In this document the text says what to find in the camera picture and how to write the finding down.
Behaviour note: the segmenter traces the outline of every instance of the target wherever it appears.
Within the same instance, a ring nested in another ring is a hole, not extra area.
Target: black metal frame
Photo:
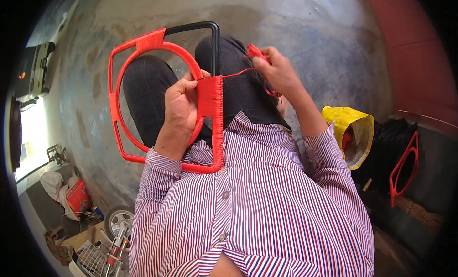
[[[200,21],[195,22],[192,24],[182,25],[182,26],[175,26],[171,28],[167,28],[165,30],[164,36],[179,33],[183,31],[191,31],[191,30],[198,30],[201,28],[209,28],[212,30],[212,68],[211,74],[212,76],[220,75],[220,55],[219,55],[219,38],[220,38],[220,31],[219,26],[217,23],[213,21]]]

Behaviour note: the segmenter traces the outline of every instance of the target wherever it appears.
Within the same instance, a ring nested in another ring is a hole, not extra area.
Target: yellow plastic bag
[[[350,170],[358,169],[369,154],[374,138],[374,117],[350,107],[325,106],[321,115],[326,122],[334,124],[334,136],[342,149],[342,138],[348,127],[353,129],[350,144],[342,151]]]

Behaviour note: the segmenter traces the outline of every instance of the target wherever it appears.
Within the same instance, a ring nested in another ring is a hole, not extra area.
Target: red and blue striped shirt
[[[131,276],[209,276],[224,252],[247,276],[372,276],[369,216],[333,125],[304,138],[239,113],[224,131],[224,167],[181,171],[150,150],[135,202]],[[212,164],[204,141],[185,162]]]

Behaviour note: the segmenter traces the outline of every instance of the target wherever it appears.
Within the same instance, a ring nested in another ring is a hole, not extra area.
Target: white plastic bag
[[[59,190],[59,198],[57,202],[60,203],[61,206],[65,208],[65,215],[66,217],[79,221],[80,218],[75,215],[73,212],[72,208],[68,205],[67,203],[67,198],[66,198],[66,192],[68,191],[68,185],[64,185],[63,187],[60,188]]]
[[[75,174],[75,170],[72,169],[72,176],[68,179],[68,189],[71,189],[80,178]]]
[[[40,183],[48,195],[65,208],[65,215],[70,219],[79,221],[80,218],[75,215],[72,208],[67,204],[66,193],[68,185],[61,187],[63,182],[64,178],[58,172],[45,172],[40,177]]]
[[[40,177],[40,183],[49,196],[56,200],[58,199],[59,189],[64,182],[64,178],[58,172],[45,172]]]

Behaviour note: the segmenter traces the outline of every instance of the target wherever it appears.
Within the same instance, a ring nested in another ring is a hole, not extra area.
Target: person
[[[274,47],[267,61],[244,57],[243,44],[221,38],[224,78],[224,166],[217,173],[182,172],[181,162],[211,165],[211,129],[196,124],[196,85],[167,63],[140,56],[123,90],[141,139],[152,147],[135,202],[131,276],[371,276],[374,241],[366,209],[333,135],[289,60]],[[209,77],[212,46],[195,59]],[[283,94],[263,88],[264,76]],[[307,173],[284,99],[296,111]]]

